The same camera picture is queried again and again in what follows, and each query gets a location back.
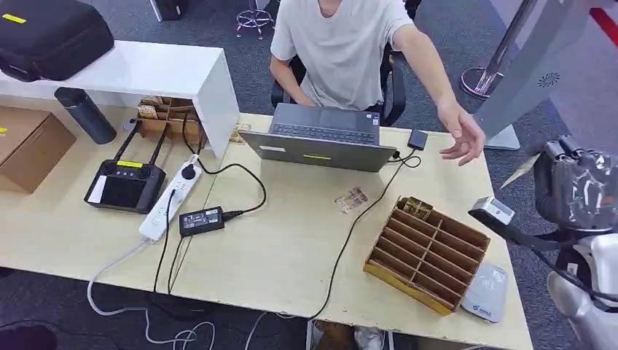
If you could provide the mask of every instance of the man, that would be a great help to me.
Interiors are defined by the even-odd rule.
[[[485,134],[456,101],[442,60],[402,0],[283,0],[270,47],[270,71],[298,104],[365,110],[383,103],[380,63],[386,43],[401,50],[455,138],[441,151],[459,165],[477,158]],[[298,85],[288,62],[307,68]]]

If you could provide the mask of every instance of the black bag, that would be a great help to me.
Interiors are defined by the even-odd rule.
[[[114,47],[98,11],[77,0],[0,0],[0,70],[65,80]]]

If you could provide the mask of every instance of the wooden desk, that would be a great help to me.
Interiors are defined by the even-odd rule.
[[[266,131],[272,118],[242,114],[253,131]],[[383,128],[382,143],[407,154],[409,130]],[[359,221],[335,275],[330,302],[321,319],[379,327],[459,343],[501,349],[532,349],[509,253],[502,238],[467,214],[481,197],[493,194],[485,159],[459,168],[442,160],[439,149],[450,135],[429,133],[423,163],[402,168],[385,198]],[[352,221],[367,204],[350,214],[333,200],[359,186],[369,201],[377,199],[396,166],[379,174],[260,160],[249,146],[231,144],[224,163],[242,163],[268,190],[259,211],[229,222],[224,230],[195,236],[173,294],[267,311],[310,316],[326,298],[335,258]],[[491,237],[485,261],[507,271],[504,320],[489,324],[463,310],[441,317],[368,273],[362,266],[384,220],[400,195],[413,195]],[[262,196],[259,185],[240,169],[216,178],[206,207],[249,208]]]
[[[116,154],[128,133],[119,130],[110,144],[99,146],[77,127],[69,114],[53,101],[20,99],[21,106],[53,112],[74,132],[77,141],[32,195],[0,192],[0,266],[50,275],[89,280],[114,257],[136,245],[142,236],[139,225],[145,216],[122,211],[97,209],[84,202],[84,196],[99,165]],[[135,116],[135,109],[101,107],[114,126],[125,117]],[[147,162],[157,140],[137,135],[123,160]],[[210,152],[202,160],[215,168],[216,158]],[[163,144],[157,165],[168,175],[176,174],[190,156],[183,144]],[[214,176],[202,176],[181,211],[202,208]],[[177,220],[170,228],[178,232]],[[175,247],[179,235],[170,236]],[[98,281],[134,289],[152,290],[163,240],[144,247]],[[173,252],[166,254],[157,288],[164,291]]]

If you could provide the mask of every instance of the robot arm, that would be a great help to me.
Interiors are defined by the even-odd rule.
[[[469,212],[512,243],[531,249],[553,269],[547,279],[556,307],[587,349],[618,349],[618,165],[581,148],[570,136],[547,142],[534,166],[536,208],[558,229],[523,235],[513,210],[493,197]],[[541,252],[560,250],[551,263]]]

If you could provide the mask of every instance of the power adapter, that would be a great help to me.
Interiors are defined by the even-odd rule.
[[[220,206],[180,214],[179,221],[182,238],[220,230],[225,227],[223,209]]]

